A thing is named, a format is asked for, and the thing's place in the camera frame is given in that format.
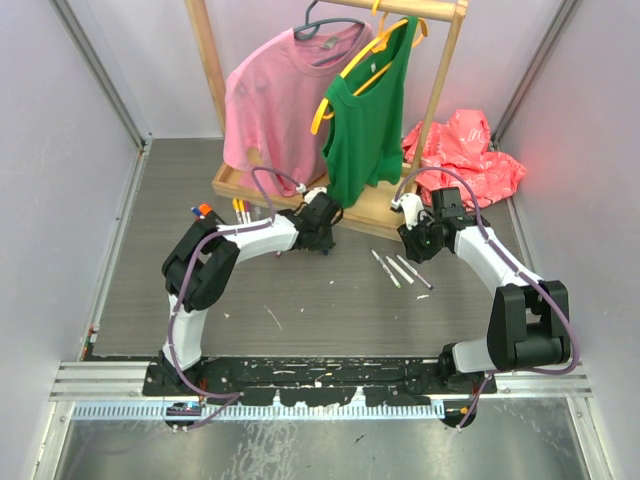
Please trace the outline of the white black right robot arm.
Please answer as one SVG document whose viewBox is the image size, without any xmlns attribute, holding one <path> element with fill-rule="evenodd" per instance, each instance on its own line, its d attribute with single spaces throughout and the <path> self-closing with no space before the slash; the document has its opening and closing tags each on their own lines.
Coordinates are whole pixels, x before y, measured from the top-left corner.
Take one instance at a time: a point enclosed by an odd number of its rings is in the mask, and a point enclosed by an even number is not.
<svg viewBox="0 0 640 480">
<path fill-rule="evenodd" d="M 504 248 L 478 213 L 465 209 L 460 190 L 434 192 L 427 214 L 419 195 L 406 193 L 391 202 L 403 215 L 398 234 L 408 259 L 423 263 L 441 250 L 471 267 L 493 303 L 487 333 L 473 341 L 445 346 L 438 379 L 444 390 L 459 394 L 480 372 L 506 372 L 563 364 L 573 356 L 568 332 L 568 291 L 560 281 L 545 281 Z"/>
</svg>

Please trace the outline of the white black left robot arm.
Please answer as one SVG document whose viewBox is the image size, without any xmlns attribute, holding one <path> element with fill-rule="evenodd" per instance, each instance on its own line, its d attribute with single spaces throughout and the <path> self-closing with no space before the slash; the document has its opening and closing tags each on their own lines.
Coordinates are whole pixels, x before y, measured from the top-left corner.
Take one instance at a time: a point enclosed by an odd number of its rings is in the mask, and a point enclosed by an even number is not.
<svg viewBox="0 0 640 480">
<path fill-rule="evenodd" d="M 332 228 L 343 208 L 323 189 L 304 196 L 295 209 L 267 219 L 228 225 L 208 206 L 164 261 L 161 272 L 171 308 L 163 356 L 171 365 L 165 385 L 178 396 L 194 393 L 202 358 L 201 339 L 208 309 L 224 293 L 236 265 L 262 255 L 308 250 L 327 252 L 335 246 Z"/>
</svg>

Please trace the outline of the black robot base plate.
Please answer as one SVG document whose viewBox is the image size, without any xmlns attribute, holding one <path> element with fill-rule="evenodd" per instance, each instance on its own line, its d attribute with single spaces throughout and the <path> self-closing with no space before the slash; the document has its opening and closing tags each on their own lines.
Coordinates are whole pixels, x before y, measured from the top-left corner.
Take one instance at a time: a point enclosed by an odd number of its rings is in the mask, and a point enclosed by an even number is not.
<svg viewBox="0 0 640 480">
<path fill-rule="evenodd" d="M 445 374 L 431 358 L 218 357 L 204 358 L 184 375 L 219 396 L 237 393 L 248 406 L 344 406 L 358 392 L 365 405 L 428 405 L 437 395 L 473 395 L 484 375 Z"/>
</svg>

